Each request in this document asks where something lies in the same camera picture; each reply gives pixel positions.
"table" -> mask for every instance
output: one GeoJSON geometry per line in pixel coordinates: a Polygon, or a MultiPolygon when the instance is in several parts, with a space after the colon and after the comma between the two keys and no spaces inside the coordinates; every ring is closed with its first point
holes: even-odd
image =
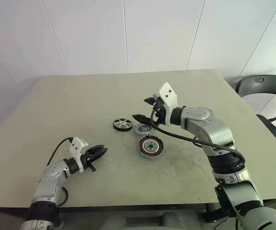
{"type": "MultiPolygon", "coordinates": [[[[210,108],[226,122],[262,198],[276,198],[276,139],[222,77],[205,69],[42,77],[0,125],[0,207],[29,207],[52,151],[75,136],[108,151],[94,163],[96,172],[87,169],[67,181],[65,207],[217,202],[202,149],[155,132],[165,149],[149,161],[138,154],[138,134],[112,128],[116,118],[149,116],[143,99],[166,81],[180,106],[210,108]]],[[[179,126],[163,128],[192,137],[179,126]]],[[[53,161],[69,157],[68,148],[64,144],[53,161]]]]}

